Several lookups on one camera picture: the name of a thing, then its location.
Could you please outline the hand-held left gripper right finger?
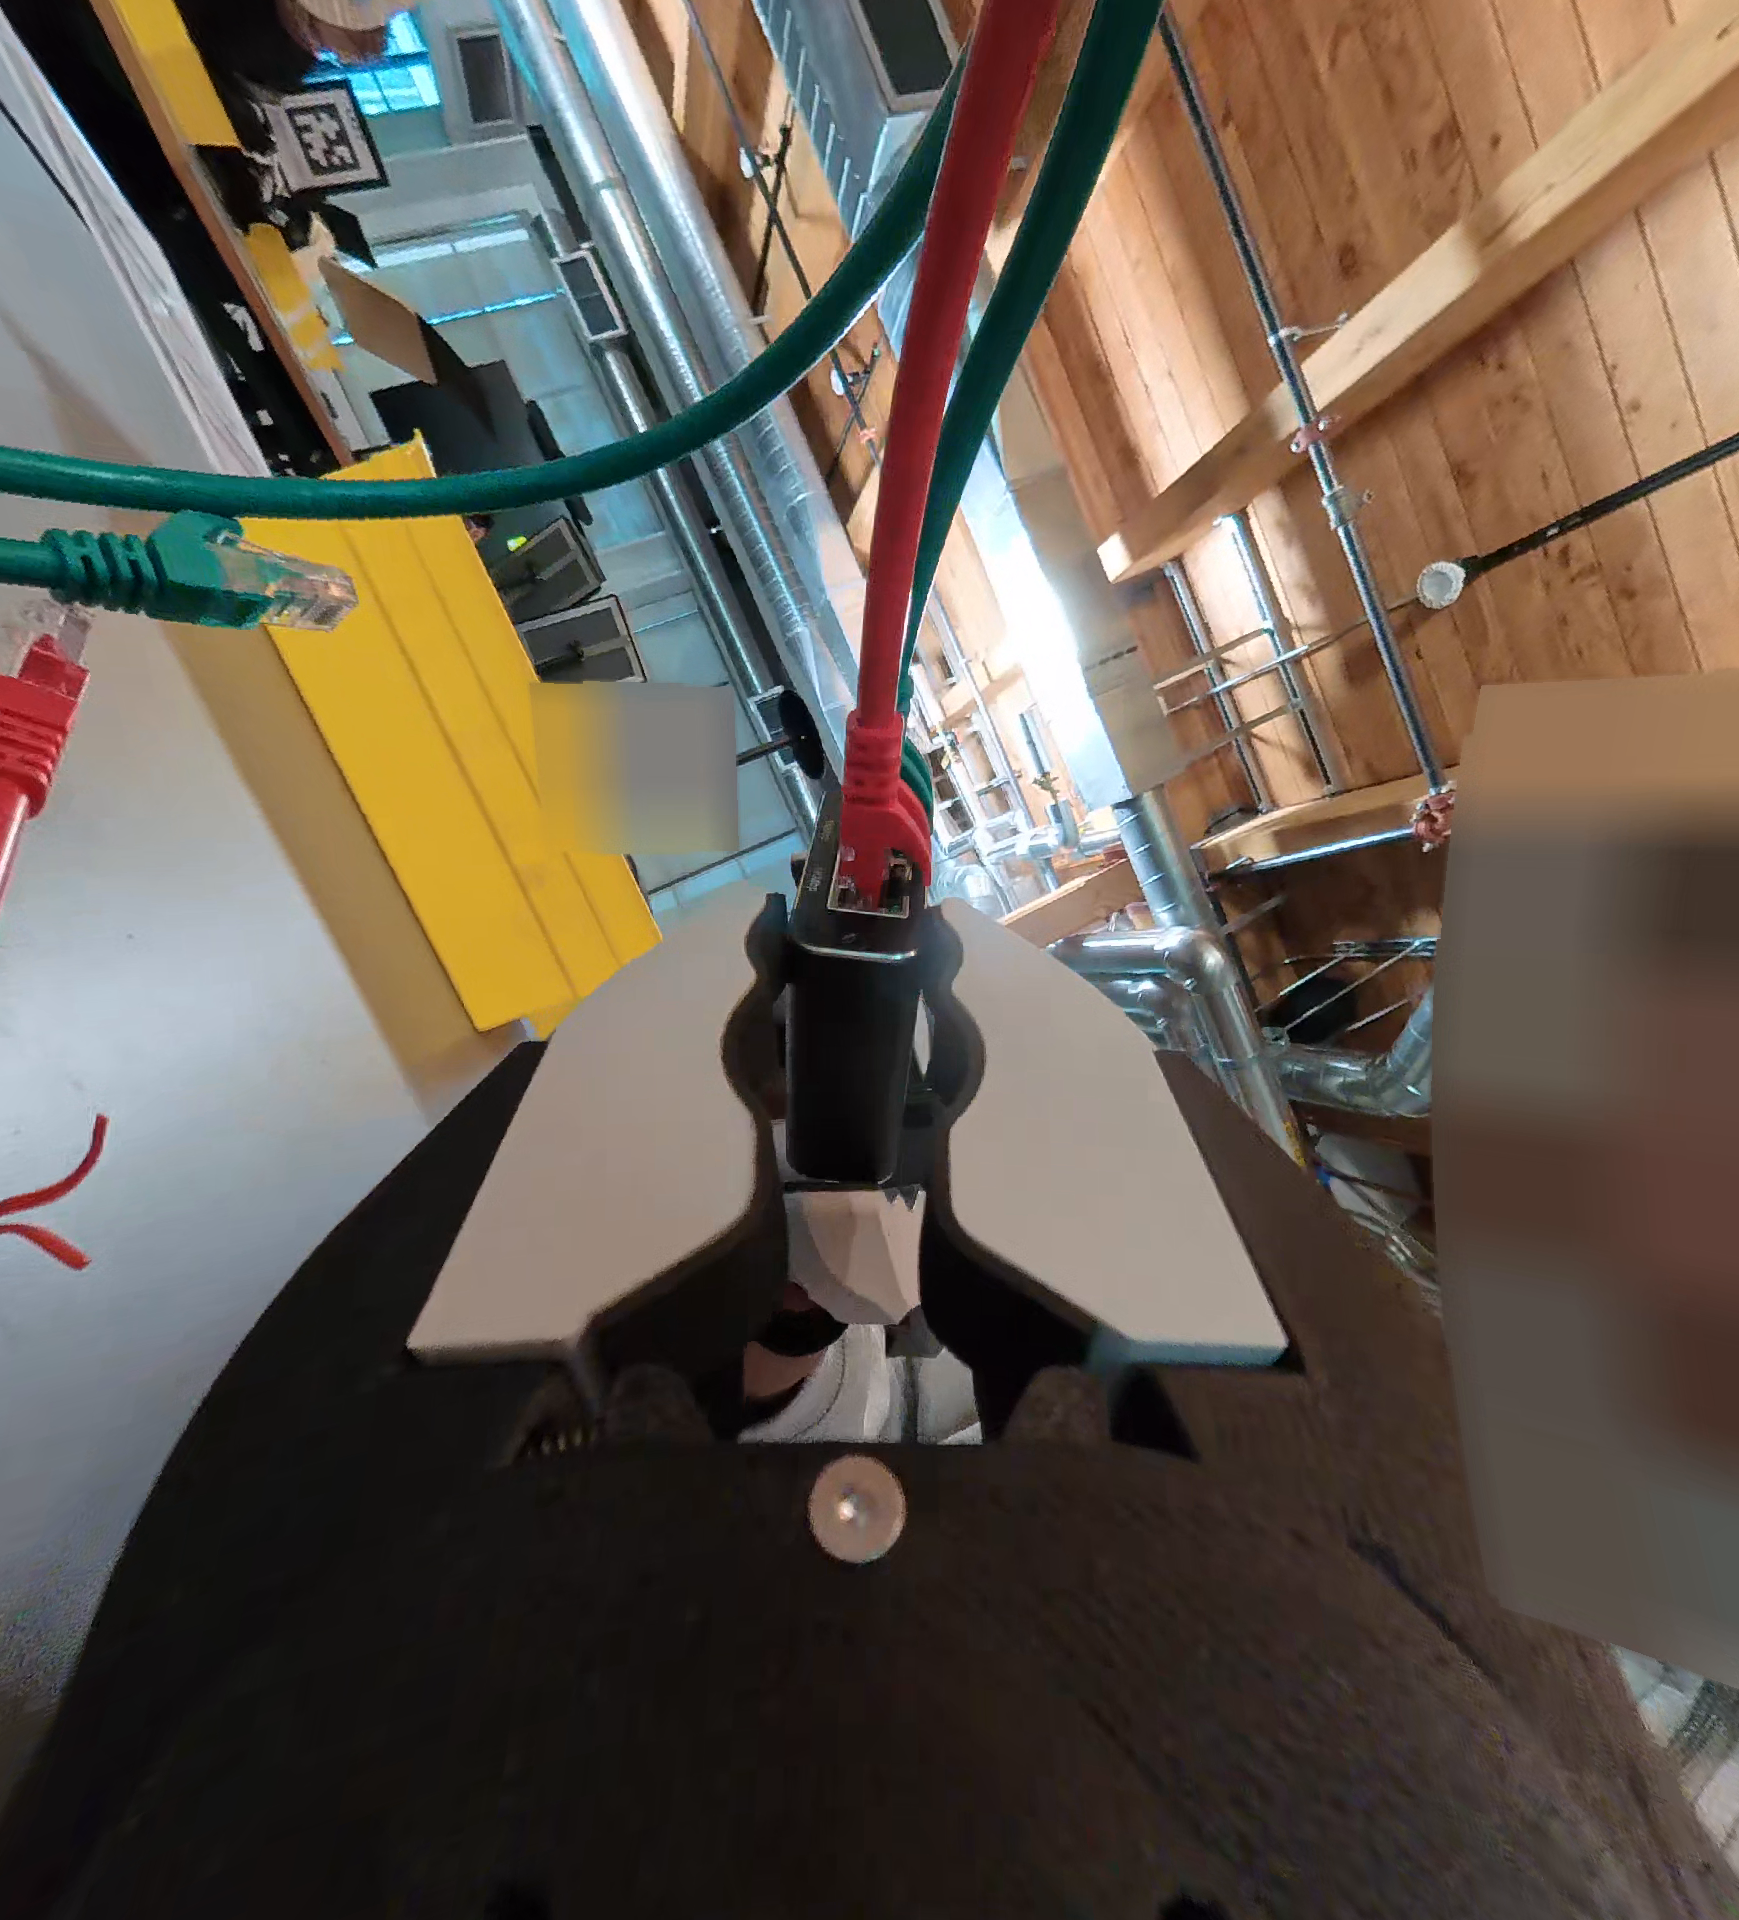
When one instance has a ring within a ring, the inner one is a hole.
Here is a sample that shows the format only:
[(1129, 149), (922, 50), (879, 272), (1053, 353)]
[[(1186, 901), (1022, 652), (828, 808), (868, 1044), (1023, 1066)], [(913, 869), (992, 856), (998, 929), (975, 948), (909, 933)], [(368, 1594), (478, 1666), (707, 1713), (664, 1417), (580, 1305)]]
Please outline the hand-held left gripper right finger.
[(1092, 983), (962, 901), (939, 910), (942, 1052), (924, 1313), (963, 1363), (1273, 1363), (1287, 1333), (1157, 1050)]

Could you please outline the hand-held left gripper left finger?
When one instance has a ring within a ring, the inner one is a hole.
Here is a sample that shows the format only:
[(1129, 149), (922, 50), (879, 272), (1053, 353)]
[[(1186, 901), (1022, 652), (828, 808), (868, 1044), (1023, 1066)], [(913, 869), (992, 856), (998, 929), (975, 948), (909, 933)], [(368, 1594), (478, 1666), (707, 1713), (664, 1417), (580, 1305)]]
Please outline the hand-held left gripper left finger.
[(722, 1036), (754, 986), (763, 897), (710, 897), (552, 1030), (408, 1330), (424, 1363), (574, 1354), (732, 1228), (754, 1124)]

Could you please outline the black ethernet splitter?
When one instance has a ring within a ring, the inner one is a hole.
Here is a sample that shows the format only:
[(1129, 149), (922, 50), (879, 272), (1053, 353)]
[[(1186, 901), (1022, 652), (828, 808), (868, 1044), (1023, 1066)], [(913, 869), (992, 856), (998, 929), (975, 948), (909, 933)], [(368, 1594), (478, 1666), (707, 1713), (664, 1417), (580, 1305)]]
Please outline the black ethernet splitter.
[(830, 777), (784, 910), (784, 1165), (803, 1184), (915, 1203), (939, 1114), (918, 1055), (933, 905), (904, 869), (861, 910), (838, 853)]

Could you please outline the yellow plastic bin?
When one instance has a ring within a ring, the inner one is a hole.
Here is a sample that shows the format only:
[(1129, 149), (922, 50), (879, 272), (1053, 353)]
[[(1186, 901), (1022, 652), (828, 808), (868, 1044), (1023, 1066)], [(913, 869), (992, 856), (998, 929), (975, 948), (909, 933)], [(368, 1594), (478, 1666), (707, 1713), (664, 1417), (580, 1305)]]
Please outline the yellow plastic bin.
[(547, 844), (535, 666), (467, 528), (230, 517), (351, 580), (332, 629), (268, 627), (271, 654), (468, 1027), (551, 1033), (658, 929), (624, 857)]

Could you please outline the grey desk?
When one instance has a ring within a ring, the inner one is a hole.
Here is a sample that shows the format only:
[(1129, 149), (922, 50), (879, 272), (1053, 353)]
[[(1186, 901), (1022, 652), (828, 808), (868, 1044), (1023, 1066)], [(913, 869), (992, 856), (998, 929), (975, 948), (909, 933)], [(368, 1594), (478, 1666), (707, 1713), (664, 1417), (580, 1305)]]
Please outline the grey desk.
[[(174, 281), (0, 22), (0, 443), (254, 473)], [(476, 1035), (262, 636), (101, 617), (0, 913), (0, 1808), (193, 1404)]]

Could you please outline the silver ventilation duct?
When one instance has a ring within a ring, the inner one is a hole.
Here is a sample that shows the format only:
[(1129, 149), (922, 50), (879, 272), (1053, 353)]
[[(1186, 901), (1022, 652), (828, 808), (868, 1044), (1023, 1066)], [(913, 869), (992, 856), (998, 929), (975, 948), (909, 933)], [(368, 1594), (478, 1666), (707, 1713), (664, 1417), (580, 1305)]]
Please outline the silver ventilation duct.
[[(678, 412), (731, 383), (763, 343), (627, 14), (589, 2), (494, 11), (654, 392)], [(837, 765), (854, 696), (862, 573), (786, 396), (692, 463)]]

